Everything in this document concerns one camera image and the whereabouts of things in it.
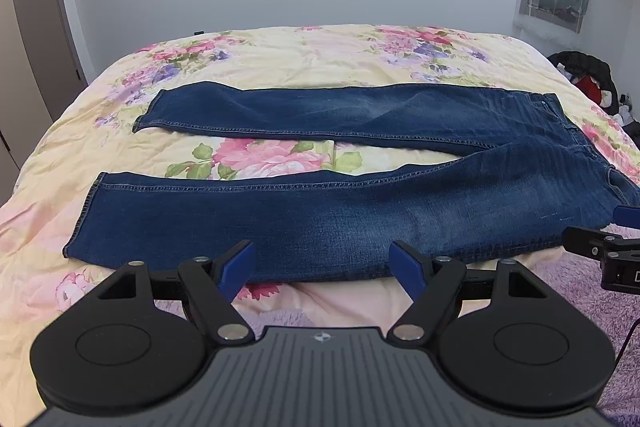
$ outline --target jeans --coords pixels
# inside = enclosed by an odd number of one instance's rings
[[[556,247],[602,228],[640,190],[563,114],[554,94],[438,84],[161,91],[134,131],[336,139],[462,158],[350,176],[333,171],[210,181],[100,174],[65,256],[170,269],[254,241],[252,282],[388,277],[401,239],[465,263]]]

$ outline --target metal screw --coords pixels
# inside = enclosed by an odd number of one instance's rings
[[[415,324],[400,324],[394,328],[394,336],[401,341],[419,341],[424,330]]]
[[[226,341],[239,341],[249,334],[249,330],[242,324],[225,324],[218,328],[218,334]]]

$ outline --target floral bedsheet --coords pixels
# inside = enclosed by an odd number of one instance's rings
[[[567,116],[609,161],[640,182],[640,152],[528,44],[446,28],[341,25],[227,31],[147,46],[110,66],[53,124],[0,208],[0,424],[42,409],[29,366],[37,333],[110,270],[65,259],[82,202],[101,171],[240,179],[331,169],[352,175],[455,156],[335,143],[189,136],[131,127],[159,89],[213,80],[240,89],[384,86],[401,82],[502,87],[558,95]],[[558,249],[524,255],[532,264]],[[234,304],[248,311],[301,308],[321,327],[379,325],[409,304],[393,279],[261,284]],[[171,303],[159,304],[169,311]]]

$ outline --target green leaf print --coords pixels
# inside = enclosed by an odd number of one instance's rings
[[[359,152],[346,152],[335,161],[335,170],[339,172],[352,172],[362,167],[362,156]]]
[[[194,164],[187,168],[187,178],[191,180],[206,180],[210,175],[210,162]]]
[[[181,172],[183,172],[190,165],[194,165],[193,162],[183,162],[183,163],[172,163],[166,168],[166,172],[164,173],[165,178],[172,178],[173,176],[177,176]]]
[[[220,176],[221,180],[232,180],[236,177],[236,174],[238,174],[238,171],[234,171],[231,167],[222,165],[222,163],[218,164],[218,176]]]
[[[193,150],[191,154],[193,154],[193,157],[198,160],[210,160],[213,156],[213,147],[201,143]]]
[[[291,149],[291,152],[305,152],[305,151],[310,151],[313,148],[314,148],[313,142],[302,141],[302,142],[296,143],[293,146],[293,149]]]

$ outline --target door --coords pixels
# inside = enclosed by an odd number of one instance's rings
[[[33,76],[53,120],[86,87],[63,0],[14,0]]]
[[[11,197],[17,179],[18,168],[9,154],[9,147],[0,131],[0,206]]]

